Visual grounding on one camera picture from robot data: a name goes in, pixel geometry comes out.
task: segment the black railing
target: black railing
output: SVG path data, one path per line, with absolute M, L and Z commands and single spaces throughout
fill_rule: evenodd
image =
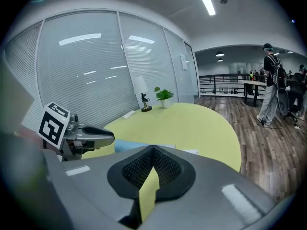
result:
M 267 76 L 254 75 L 256 81 L 267 82 Z M 231 93 L 245 94 L 244 83 L 240 80 L 251 80 L 249 74 L 217 74 L 200 76 L 201 93 Z M 264 88 L 258 89 L 259 95 L 264 95 Z

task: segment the yellow-green table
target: yellow-green table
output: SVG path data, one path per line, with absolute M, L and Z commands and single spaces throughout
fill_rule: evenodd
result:
M 217 112 L 200 105 L 175 103 L 168 109 L 153 106 L 149 112 L 138 110 L 128 119 L 120 117 L 105 129 L 112 131 L 115 139 L 197 149 L 201 156 L 240 170 L 240 144 L 235 131 Z M 114 153 L 114 144 L 89 151 L 82 159 Z

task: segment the glass wall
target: glass wall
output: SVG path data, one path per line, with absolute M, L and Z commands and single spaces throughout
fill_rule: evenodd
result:
M 120 24 L 132 80 L 136 76 L 144 77 L 148 104 L 157 104 L 155 87 L 173 92 L 171 101 L 178 102 L 172 58 L 163 28 L 123 13 L 120 13 Z
M 32 95 L 34 102 L 29 108 L 22 125 L 36 130 L 42 107 L 35 81 L 35 49 L 41 23 L 31 26 L 10 41 L 4 51 L 5 59 L 12 73 Z
M 169 30 L 165 30 L 165 34 L 174 64 L 179 101 L 194 103 L 192 79 L 187 63 L 188 54 L 184 42 Z
M 189 72 L 192 79 L 192 86 L 193 86 L 193 95 L 194 99 L 198 97 L 198 78 L 196 74 L 196 65 L 194 61 L 193 51 L 192 48 L 185 43 L 187 54 L 188 54 L 188 66 L 189 66 Z
M 146 82 L 149 105 L 160 104 L 155 87 L 172 91 L 173 103 L 193 103 L 198 95 L 192 49 L 163 27 L 126 13 L 88 10 L 46 18 L 10 41 L 5 55 L 35 99 L 23 121 L 32 130 L 49 102 L 98 127 L 139 109 L 137 76 Z
M 139 108 L 115 12 L 81 12 L 45 21 L 38 45 L 37 80 L 43 105 L 77 113 L 103 127 Z

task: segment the white pot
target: white pot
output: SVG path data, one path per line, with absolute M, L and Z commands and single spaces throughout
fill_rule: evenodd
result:
M 161 104 L 164 109 L 167 109 L 172 105 L 170 99 L 161 100 Z

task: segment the green plant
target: green plant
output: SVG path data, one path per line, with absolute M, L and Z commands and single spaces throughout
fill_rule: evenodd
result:
M 169 99 L 171 97 L 173 97 L 173 93 L 171 91 L 168 91 L 168 90 L 160 90 L 159 87 L 155 87 L 154 89 L 155 92 L 157 92 L 157 98 L 158 98 L 158 101 L 159 100 L 166 100 L 166 99 Z

